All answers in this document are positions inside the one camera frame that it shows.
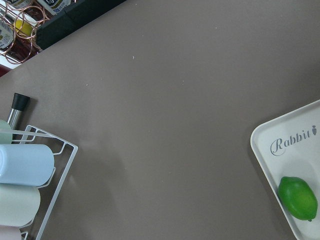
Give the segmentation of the white rectangular tray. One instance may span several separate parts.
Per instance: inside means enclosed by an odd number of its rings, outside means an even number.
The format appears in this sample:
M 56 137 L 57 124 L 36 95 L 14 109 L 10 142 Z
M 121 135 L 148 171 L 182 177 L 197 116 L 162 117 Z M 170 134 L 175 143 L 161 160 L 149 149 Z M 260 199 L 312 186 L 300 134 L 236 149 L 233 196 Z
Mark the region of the white rectangular tray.
M 259 125 L 250 145 L 273 191 L 282 177 L 299 177 L 320 197 L 320 102 Z

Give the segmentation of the light blue cup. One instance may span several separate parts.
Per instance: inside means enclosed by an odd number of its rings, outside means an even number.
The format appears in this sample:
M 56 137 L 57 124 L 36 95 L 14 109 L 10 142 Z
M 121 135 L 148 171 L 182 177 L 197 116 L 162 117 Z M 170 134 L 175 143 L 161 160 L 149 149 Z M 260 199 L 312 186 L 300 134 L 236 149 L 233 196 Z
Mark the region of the light blue cup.
M 54 154 L 45 144 L 2 144 L 0 182 L 2 184 L 42 186 L 55 167 Z

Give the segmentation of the black box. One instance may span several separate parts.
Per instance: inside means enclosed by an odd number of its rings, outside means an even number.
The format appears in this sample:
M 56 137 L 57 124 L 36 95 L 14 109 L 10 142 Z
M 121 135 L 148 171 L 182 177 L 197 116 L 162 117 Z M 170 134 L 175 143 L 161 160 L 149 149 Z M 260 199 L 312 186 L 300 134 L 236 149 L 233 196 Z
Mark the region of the black box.
M 39 26 L 35 42 L 45 50 L 123 2 L 123 0 L 78 0 Z

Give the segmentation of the black capped metal cylinder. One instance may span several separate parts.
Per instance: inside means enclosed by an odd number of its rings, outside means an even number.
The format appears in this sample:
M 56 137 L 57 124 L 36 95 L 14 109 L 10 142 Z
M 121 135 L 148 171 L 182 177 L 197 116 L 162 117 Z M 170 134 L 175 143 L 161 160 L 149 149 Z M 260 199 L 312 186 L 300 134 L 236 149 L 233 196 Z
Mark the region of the black capped metal cylinder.
M 30 99 L 31 98 L 27 95 L 23 95 L 16 92 L 14 93 L 11 104 L 11 110 L 7 118 L 7 123 L 9 124 L 12 130 L 17 129 L 21 121 L 23 112 L 25 111 Z

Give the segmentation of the pale green cup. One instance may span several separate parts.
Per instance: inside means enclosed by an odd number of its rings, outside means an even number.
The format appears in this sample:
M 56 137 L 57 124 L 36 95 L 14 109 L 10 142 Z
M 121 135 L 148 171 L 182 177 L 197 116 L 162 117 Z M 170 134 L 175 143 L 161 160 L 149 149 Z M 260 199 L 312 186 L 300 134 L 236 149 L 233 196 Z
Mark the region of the pale green cup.
M 0 120 L 1 130 L 11 130 L 11 126 L 4 120 Z M 13 140 L 13 135 L 11 133 L 1 132 L 0 133 L 0 143 L 1 144 L 11 144 Z

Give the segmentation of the green lime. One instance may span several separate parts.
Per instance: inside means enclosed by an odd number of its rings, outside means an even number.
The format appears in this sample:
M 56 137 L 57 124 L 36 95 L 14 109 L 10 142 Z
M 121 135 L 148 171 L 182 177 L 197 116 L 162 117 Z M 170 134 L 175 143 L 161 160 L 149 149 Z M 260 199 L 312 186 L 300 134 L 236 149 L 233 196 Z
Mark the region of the green lime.
M 318 200 L 311 187 L 302 178 L 282 177 L 278 186 L 278 197 L 296 219 L 311 222 L 316 218 Z

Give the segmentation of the pale mint cup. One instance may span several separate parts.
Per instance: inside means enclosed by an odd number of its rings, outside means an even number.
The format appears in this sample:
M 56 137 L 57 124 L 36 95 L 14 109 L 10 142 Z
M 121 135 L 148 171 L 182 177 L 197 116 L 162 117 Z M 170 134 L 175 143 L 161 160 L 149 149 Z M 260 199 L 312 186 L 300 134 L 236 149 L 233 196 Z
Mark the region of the pale mint cup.
M 34 186 L 0 185 L 0 224 L 21 227 L 36 216 L 41 203 L 38 188 Z

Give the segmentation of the pale pink cup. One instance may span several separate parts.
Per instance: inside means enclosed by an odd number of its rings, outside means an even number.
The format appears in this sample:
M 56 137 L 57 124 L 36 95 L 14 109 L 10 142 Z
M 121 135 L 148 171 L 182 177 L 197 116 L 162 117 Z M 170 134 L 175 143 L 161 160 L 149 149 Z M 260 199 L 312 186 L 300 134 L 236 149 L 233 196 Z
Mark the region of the pale pink cup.
M 20 229 L 13 226 L 0 227 L 0 240 L 21 240 Z

